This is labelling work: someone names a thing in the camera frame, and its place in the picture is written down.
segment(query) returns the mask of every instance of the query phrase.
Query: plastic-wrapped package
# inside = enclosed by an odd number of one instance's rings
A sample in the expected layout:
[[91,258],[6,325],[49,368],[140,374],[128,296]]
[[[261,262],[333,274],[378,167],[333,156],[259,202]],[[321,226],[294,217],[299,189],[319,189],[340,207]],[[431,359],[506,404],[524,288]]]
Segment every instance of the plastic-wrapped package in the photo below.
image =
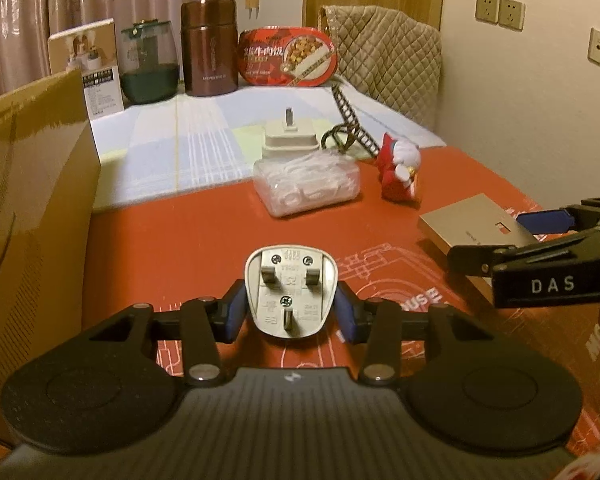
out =
[[253,183],[270,215],[281,217],[346,202],[360,193],[360,168],[346,155],[321,150],[253,165]]

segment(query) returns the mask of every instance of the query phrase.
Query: thermos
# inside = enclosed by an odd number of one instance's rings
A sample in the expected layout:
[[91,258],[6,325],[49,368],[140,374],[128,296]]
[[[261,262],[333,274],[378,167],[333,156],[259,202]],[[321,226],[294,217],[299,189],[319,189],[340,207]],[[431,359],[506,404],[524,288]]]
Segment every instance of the thermos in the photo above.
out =
[[235,1],[200,0],[180,7],[184,87],[192,96],[238,88]]

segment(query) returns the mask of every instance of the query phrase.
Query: dark green container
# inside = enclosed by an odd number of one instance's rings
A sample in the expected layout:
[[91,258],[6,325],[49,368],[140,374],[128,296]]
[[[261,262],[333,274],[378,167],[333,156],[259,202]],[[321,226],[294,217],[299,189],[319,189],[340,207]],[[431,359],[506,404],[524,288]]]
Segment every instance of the dark green container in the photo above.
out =
[[178,91],[180,66],[171,22],[134,23],[122,30],[120,83],[133,104],[155,103]]

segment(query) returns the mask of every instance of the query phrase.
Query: red food package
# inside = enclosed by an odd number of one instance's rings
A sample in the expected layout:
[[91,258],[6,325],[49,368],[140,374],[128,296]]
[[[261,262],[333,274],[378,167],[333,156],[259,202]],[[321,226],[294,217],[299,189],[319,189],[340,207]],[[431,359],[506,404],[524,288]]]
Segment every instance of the red food package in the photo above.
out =
[[318,86],[337,62],[333,43],[316,28],[256,28],[238,42],[238,69],[254,85]]

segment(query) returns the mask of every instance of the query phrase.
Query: santa claus figurine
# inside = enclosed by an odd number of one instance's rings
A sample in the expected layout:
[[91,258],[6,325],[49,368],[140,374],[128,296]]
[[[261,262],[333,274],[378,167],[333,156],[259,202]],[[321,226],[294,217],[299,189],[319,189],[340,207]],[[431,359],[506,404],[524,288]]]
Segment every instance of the santa claus figurine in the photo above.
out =
[[408,139],[392,139],[384,134],[376,158],[382,183],[382,198],[392,202],[419,202],[418,170],[420,150]]

